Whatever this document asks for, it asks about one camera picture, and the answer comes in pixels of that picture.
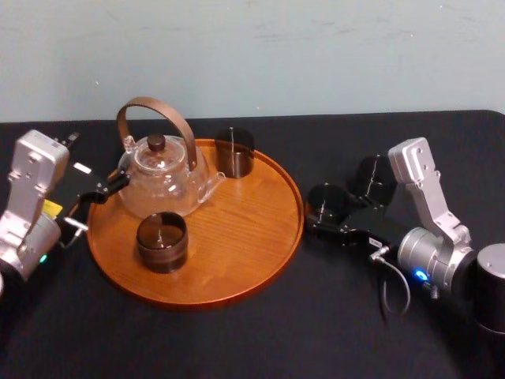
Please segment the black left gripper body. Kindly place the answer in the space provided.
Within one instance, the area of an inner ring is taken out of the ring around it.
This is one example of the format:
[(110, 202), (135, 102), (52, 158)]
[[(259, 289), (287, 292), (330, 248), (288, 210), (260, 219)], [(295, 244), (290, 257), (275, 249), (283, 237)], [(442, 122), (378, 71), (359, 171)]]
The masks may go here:
[(105, 202), (105, 182), (92, 172), (86, 174), (75, 163), (69, 164), (65, 173), (47, 200), (59, 205), (62, 210), (56, 215), (55, 222), (61, 232), (68, 231), (70, 225), (64, 221), (87, 203), (102, 204)]

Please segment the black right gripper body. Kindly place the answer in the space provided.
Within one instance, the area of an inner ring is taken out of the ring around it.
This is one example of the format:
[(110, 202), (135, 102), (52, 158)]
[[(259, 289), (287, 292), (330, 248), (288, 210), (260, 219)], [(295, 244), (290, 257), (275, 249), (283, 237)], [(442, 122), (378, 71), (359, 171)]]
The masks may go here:
[(383, 248), (387, 247), (396, 256), (403, 239), (411, 232), (413, 227), (406, 226), (397, 220), (387, 216), (387, 208), (395, 195), (396, 185), (390, 188), (380, 189), (378, 193), (363, 195), (370, 196), (380, 201), (386, 206), (384, 214), (365, 208), (358, 210), (353, 214), (345, 211), (346, 217), (341, 222), (341, 226), (349, 228), (353, 233), (353, 240), (356, 242), (353, 246), (363, 248)]

